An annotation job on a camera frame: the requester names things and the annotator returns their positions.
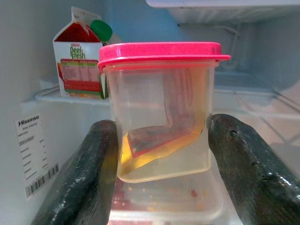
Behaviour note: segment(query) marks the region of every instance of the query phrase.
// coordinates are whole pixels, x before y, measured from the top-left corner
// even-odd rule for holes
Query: barcode
[[[30,184],[25,188],[26,196],[29,197],[30,195],[33,195],[36,193],[42,186],[44,186],[57,172],[59,171],[59,166],[56,164],[54,167],[50,168],[48,172],[37,178],[35,182]]]

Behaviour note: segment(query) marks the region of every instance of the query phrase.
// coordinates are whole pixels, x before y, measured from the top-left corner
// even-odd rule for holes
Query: green cap
[[[90,25],[90,29],[101,41],[108,41],[113,34],[112,28],[101,20],[94,20]]]

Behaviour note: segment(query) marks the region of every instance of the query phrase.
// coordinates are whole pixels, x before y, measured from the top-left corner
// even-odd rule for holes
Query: clear plastic tray
[[[144,183],[118,180],[109,225],[114,221],[209,223],[223,209],[223,194],[211,170]]]

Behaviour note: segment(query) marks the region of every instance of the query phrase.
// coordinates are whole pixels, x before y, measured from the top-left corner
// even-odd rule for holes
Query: pink plastic lid
[[[107,45],[100,48],[99,70],[116,62],[138,60],[229,60],[215,42],[141,42]]]

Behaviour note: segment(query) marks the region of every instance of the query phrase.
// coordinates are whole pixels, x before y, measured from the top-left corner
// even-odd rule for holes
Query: peel fresh carton
[[[72,21],[53,39],[63,97],[107,98],[97,68],[101,40],[90,29],[101,16],[72,7]]]

